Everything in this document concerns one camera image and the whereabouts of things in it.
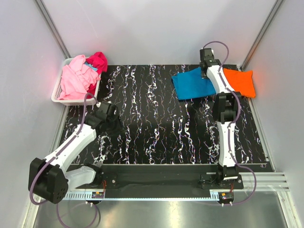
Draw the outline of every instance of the white wall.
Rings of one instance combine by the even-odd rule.
[[[197,64],[212,40],[242,64],[275,0],[43,0],[71,55],[109,64]],[[214,45],[216,56],[226,51]]]
[[[50,96],[63,55],[33,0],[0,1],[0,221],[19,227],[29,164],[49,153],[62,106]]]
[[[286,174],[304,224],[303,0],[287,0],[258,47],[253,70],[254,105],[278,171]]]

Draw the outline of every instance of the marble tabletop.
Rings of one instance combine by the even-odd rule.
[[[75,164],[214,164],[219,159],[219,131],[212,118],[215,96],[177,99],[171,76],[198,65],[109,66],[102,73],[98,100],[117,105],[125,133],[99,135]],[[234,65],[226,68],[236,69]],[[97,107],[89,106],[88,112]],[[248,104],[241,100],[235,149],[239,163],[266,163]],[[61,136],[64,142],[80,122],[83,106],[69,107]]]

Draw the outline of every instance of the shiny floor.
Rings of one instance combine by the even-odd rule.
[[[236,192],[235,201],[247,197]],[[59,213],[71,228],[86,227],[94,208],[80,201],[62,201]],[[60,228],[56,206],[40,206],[34,228]],[[214,202],[104,201],[98,204],[93,228],[286,228],[275,192],[256,192],[253,198],[233,207]]]

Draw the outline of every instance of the white plastic basket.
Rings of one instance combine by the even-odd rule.
[[[70,62],[72,61],[73,58],[67,58],[64,62],[63,62],[63,66],[65,65],[68,65],[70,64]],[[58,79],[56,81],[56,84],[55,84],[55,87],[54,87],[54,90],[53,90],[53,93],[52,93],[52,101],[53,102],[58,102],[58,103],[62,103],[66,106],[72,106],[72,105],[84,105],[84,100],[58,100],[58,97],[60,96],[60,93],[62,91],[61,89],[61,85],[60,85],[60,82],[61,82],[61,76],[62,76],[62,68],[61,68],[61,71],[58,75]],[[97,81],[97,84],[96,84],[96,90],[95,90],[95,93],[94,93],[94,96],[97,97],[97,94],[98,94],[98,88],[99,88],[99,83],[100,83],[100,80]],[[90,99],[87,99],[86,100],[86,104],[87,105],[95,105],[96,104],[96,101],[94,98],[90,98]]]

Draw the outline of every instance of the orange towel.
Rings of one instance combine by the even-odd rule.
[[[242,96],[255,98],[256,92],[252,82],[252,73],[252,70],[241,72],[224,69],[225,77],[235,91],[240,92]]]

